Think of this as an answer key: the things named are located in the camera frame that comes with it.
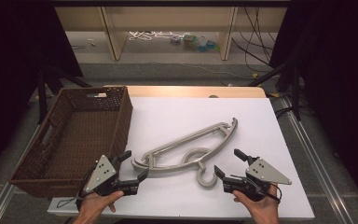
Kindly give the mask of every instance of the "white cable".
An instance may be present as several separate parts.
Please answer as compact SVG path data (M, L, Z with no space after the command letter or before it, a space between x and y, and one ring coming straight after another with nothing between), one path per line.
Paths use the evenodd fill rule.
M139 62L139 61L136 61L134 58L132 58L133 61L135 61L136 63L142 63L142 62ZM160 62L153 62L153 61L150 61L150 62L144 62L144 63L160 63ZM255 79L254 77L242 77L240 75L236 75L234 73L230 73L230 72L214 72L214 71L211 71L211 70L208 70L204 67L201 67L201 66L197 66L197 65L190 65L190 64L186 64L186 63L176 63L176 64L180 64L182 66L185 66L185 67L193 67L193 68L200 68L202 70L205 70L209 73L212 73L212 74L228 74L228 75L232 75L234 77L240 77L240 78L249 78L249 79Z
M143 39L143 40L152 40L153 37L157 37L157 38L167 38L169 39L169 36L166 35L175 35L173 32L169 31L167 34L160 32L156 32L156 31L152 31L152 32L129 32L130 36L129 40L134 40L134 39Z

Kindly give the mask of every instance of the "wrist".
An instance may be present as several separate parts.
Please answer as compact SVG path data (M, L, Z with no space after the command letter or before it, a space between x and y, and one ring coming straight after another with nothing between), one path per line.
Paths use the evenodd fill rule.
M278 214L267 215L251 213L256 224L279 224Z
M79 215L75 219L73 224L92 224L92 223L96 223L96 220L94 218L89 218L89 217Z

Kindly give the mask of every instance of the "hand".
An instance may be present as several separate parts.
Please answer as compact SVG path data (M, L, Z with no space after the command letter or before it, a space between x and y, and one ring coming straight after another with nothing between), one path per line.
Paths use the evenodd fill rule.
M277 196L277 185L273 184L268 190L268 193ZM246 197L240 191L233 190L232 194L235 196L234 202L242 203L251 213L252 218L257 224L275 224L279 223L278 219L278 203L270 197L265 197L259 202L254 202Z
M123 191L116 191L107 196L100 196L97 193L87 195L80 207L79 215L74 224L96 223L98 217L106 206L109 206L112 212L116 212L114 202L124 195Z

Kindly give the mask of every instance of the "wicker basket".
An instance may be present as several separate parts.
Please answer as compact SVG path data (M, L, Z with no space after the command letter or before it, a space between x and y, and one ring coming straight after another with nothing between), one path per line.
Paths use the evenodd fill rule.
M76 196L95 161L124 152L131 113L127 87L61 89L9 182L34 197Z

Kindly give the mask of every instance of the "white board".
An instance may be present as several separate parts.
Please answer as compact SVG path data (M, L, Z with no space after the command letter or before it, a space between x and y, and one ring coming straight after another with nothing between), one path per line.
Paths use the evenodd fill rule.
M281 129L269 99L252 98L154 98L131 97L133 112L126 150L132 151L132 159L180 137L218 122L231 124L238 120L238 129L226 146L206 162L205 178L212 177L217 165L226 175L244 175L248 164L234 155L238 148L247 155L261 157L293 182L279 185L282 201L281 218L310 219L314 214L298 178L296 168L284 142ZM188 145L213 147L222 139L214 133ZM187 149L177 148L158 160L158 164L177 164ZM120 179L136 178L130 159L121 164ZM188 219L241 219L250 217L234 196L223 191L220 179L211 189L197 182L198 168L171 174L152 174L141 183L138 194L126 196L115 202L117 211L108 208L103 212L112 217L138 218L188 218ZM57 208L63 198L54 198L48 211L68 216L77 213L75 202Z

